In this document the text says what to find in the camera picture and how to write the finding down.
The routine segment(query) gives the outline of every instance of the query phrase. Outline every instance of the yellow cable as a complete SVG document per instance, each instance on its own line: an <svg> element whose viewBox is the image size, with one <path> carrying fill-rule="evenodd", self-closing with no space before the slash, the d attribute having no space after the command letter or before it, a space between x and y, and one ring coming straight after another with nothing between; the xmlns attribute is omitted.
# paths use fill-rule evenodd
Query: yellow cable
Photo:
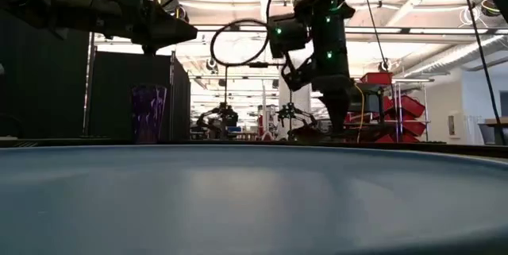
<svg viewBox="0 0 508 255"><path fill-rule="evenodd" d="M361 112L362 114L360 116L360 129L358 130L358 138L356 139L356 143L360 143L360 133L361 133L362 128L364 126L365 95L364 95L364 92L358 87L358 85L356 85L356 83L355 83L355 87L356 87L356 89L358 89L358 91L362 95L362 112Z"/></svg>
<svg viewBox="0 0 508 255"><path fill-rule="evenodd" d="M500 13L501 12L500 10L497 10L497 9L494 9L494 8L490 8L489 6L485 5L486 2L487 2L487 0L483 0L482 1L482 7L483 8L485 8L487 10L490 10L493 13Z"/></svg>

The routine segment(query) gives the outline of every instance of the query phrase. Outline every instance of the black robotic arm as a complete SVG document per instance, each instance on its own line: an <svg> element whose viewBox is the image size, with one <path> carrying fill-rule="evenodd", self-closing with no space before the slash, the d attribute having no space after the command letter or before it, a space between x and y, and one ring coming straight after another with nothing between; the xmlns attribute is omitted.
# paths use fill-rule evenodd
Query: black robotic arm
<svg viewBox="0 0 508 255"><path fill-rule="evenodd" d="M158 0L0 0L0 9L65 38L66 29L129 38L145 54L193 40L198 30L164 11Z"/></svg>
<svg viewBox="0 0 508 255"><path fill-rule="evenodd" d="M340 134L344 127L350 103L348 90L354 83L348 69L344 19L355 11L344 1L299 0L294 4L294 14L273 16L268 22L273 57L286 57L282 77L292 91L312 83L313 90L323 94L320 100L328 109L333 134ZM508 0L493 1L508 20ZM288 52L305 48L308 41L313 42L314 53L297 69Z"/></svg>

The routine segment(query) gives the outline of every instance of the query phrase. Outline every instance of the red storage bin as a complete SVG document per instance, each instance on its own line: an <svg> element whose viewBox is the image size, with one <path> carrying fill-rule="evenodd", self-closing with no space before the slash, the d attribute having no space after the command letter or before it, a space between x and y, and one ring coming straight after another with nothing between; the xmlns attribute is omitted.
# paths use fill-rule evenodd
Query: red storage bin
<svg viewBox="0 0 508 255"><path fill-rule="evenodd" d="M385 113L388 112L389 110L394 109L395 108L394 101L390 99L390 97L388 96L383 97L383 108Z"/></svg>
<svg viewBox="0 0 508 255"><path fill-rule="evenodd" d="M394 139L390 135L384 135L375 141L376 143L394 143Z"/></svg>
<svg viewBox="0 0 508 255"><path fill-rule="evenodd" d="M403 95L401 98L402 108L413 115L416 118L419 118L425 112L425 106L422 105L418 100L413 99L407 95Z"/></svg>
<svg viewBox="0 0 508 255"><path fill-rule="evenodd" d="M397 118L394 115L388 114L385 116L386 120L394 120ZM402 114L402 128L403 133L410 132L412 135L416 137L420 137L425 132L426 125L423 122L415 122L416 119L414 116L410 114Z"/></svg>
<svg viewBox="0 0 508 255"><path fill-rule="evenodd" d="M360 79L362 83L391 85L391 72L369 72Z"/></svg>
<svg viewBox="0 0 508 255"><path fill-rule="evenodd" d="M403 134L401 142L402 143L418 143L418 142L420 142L420 140L418 140L417 138L415 138L411 135Z"/></svg>
<svg viewBox="0 0 508 255"><path fill-rule="evenodd" d="M348 112L346 114L346 118L344 120L344 123L360 123L362 120L362 114L356 113L356 112ZM370 113L364 113L364 123L370 123L371 122L371 114Z"/></svg>
<svg viewBox="0 0 508 255"><path fill-rule="evenodd" d="M425 112L425 106L422 105L418 100L413 99L407 95L403 95L401 97L401 104L402 109L413 115L416 118L419 118L423 115L423 112ZM392 110L395 108L394 101L392 99L389 99L387 96L383 99L383 105L384 105L384 111L388 112L389 110Z"/></svg>

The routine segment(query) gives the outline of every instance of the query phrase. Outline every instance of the purple cup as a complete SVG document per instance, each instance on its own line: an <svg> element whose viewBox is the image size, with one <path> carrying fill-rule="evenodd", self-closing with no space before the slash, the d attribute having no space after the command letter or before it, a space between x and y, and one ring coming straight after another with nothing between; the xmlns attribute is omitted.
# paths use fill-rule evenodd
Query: purple cup
<svg viewBox="0 0 508 255"><path fill-rule="evenodd" d="M167 88L141 84L132 88L133 137L136 144L156 144L160 130Z"/></svg>

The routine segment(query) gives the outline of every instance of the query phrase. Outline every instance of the blue plate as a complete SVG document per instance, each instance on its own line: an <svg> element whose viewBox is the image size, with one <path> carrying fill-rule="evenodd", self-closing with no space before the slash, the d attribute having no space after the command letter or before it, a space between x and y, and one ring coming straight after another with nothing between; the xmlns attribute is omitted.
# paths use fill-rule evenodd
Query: blue plate
<svg viewBox="0 0 508 255"><path fill-rule="evenodd" d="M508 253L508 165L459 156L3 149L0 199L5 255Z"/></svg>

